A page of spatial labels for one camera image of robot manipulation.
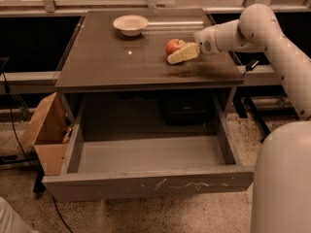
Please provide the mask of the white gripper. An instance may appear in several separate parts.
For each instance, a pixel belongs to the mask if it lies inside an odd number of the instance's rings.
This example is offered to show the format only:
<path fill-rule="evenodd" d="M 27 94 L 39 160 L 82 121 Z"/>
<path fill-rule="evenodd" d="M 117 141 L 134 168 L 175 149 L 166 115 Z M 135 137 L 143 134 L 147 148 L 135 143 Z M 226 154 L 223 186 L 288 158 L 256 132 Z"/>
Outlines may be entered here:
<path fill-rule="evenodd" d="M 177 64 L 197 58 L 200 54 L 218 54 L 222 50 L 217 44 L 217 25 L 206 27 L 193 34 L 195 43 L 186 43 L 179 50 L 174 51 L 167 57 L 169 64 Z"/>

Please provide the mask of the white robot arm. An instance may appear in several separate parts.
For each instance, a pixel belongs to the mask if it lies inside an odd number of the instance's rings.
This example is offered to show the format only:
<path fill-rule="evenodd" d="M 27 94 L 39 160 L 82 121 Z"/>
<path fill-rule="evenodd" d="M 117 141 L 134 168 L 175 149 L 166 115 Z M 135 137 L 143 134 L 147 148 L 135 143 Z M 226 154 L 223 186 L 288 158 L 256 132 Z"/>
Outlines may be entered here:
<path fill-rule="evenodd" d="M 250 232 L 311 233 L 311 59 L 285 35 L 268 6 L 254 4 L 236 20 L 195 32 L 192 42 L 167 53 L 167 62 L 229 50 L 265 55 L 296 118 L 275 128 L 261 144 Z"/>

